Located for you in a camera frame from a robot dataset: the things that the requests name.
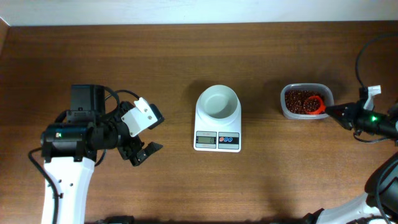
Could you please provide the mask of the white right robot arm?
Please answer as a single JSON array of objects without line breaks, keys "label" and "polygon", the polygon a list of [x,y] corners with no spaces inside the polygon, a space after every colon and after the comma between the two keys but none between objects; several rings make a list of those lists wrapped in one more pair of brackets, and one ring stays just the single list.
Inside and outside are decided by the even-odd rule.
[{"label": "white right robot arm", "polygon": [[[329,106],[325,113],[343,128],[353,130],[357,141],[363,132],[380,135],[379,141],[397,144],[397,115],[366,110],[360,102]],[[369,177],[364,193],[332,209],[305,215],[300,223],[397,223],[397,154],[391,156]]]}]

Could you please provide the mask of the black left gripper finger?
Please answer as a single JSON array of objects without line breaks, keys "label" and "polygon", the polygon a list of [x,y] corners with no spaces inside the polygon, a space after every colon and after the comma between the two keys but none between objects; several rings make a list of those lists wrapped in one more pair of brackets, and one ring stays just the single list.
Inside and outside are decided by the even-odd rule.
[{"label": "black left gripper finger", "polygon": [[133,166],[141,165],[147,158],[149,158],[152,154],[159,151],[163,148],[162,144],[158,144],[156,142],[150,142],[145,148],[140,150],[135,150],[130,157],[130,162]]},{"label": "black left gripper finger", "polygon": [[154,113],[157,121],[154,124],[152,124],[151,126],[149,126],[149,129],[154,129],[156,126],[158,126],[159,124],[164,122],[164,117],[155,104],[150,104],[150,108],[151,108],[152,112]]}]

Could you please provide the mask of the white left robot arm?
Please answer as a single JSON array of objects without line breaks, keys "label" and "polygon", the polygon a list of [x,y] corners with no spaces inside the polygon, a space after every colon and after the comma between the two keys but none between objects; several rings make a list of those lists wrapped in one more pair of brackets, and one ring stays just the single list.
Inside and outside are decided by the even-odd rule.
[{"label": "white left robot arm", "polygon": [[46,189],[42,223],[83,223],[91,176],[103,160],[98,151],[117,149],[133,166],[162,148],[139,133],[164,121],[159,109],[138,96],[133,103],[102,85],[72,85],[70,109],[40,138]]}]

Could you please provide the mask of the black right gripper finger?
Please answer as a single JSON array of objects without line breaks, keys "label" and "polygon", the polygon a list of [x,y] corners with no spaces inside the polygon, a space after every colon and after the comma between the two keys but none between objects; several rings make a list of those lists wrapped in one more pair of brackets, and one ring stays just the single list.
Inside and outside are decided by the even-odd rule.
[{"label": "black right gripper finger", "polygon": [[351,130],[351,121],[345,116],[344,109],[327,108],[326,114],[332,117],[342,128]]},{"label": "black right gripper finger", "polygon": [[326,113],[344,113],[349,106],[350,106],[350,103],[328,106],[328,107],[326,107],[325,112]]}]

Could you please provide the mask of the orange plastic measuring scoop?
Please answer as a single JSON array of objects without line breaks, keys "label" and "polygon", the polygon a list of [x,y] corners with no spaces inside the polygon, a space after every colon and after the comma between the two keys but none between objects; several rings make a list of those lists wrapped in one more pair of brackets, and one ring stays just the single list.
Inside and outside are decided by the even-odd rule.
[{"label": "orange plastic measuring scoop", "polygon": [[311,96],[304,101],[303,109],[306,114],[319,115],[325,112],[326,106],[318,95]]}]

